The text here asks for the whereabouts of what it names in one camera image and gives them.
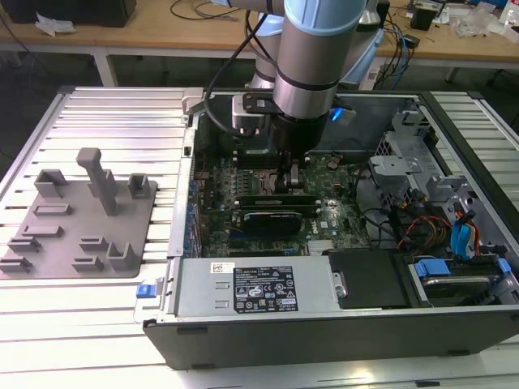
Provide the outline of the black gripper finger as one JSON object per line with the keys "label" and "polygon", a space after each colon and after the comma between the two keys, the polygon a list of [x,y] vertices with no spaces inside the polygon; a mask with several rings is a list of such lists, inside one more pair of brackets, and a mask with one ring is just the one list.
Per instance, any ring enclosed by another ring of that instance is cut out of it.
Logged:
{"label": "black gripper finger", "polygon": [[291,183],[291,155],[287,151],[279,151],[278,190],[288,191]]}
{"label": "black gripper finger", "polygon": [[297,190],[304,189],[304,180],[302,176],[303,168],[303,160],[300,158],[290,157],[289,171],[286,177],[286,186],[290,193],[295,193]]}

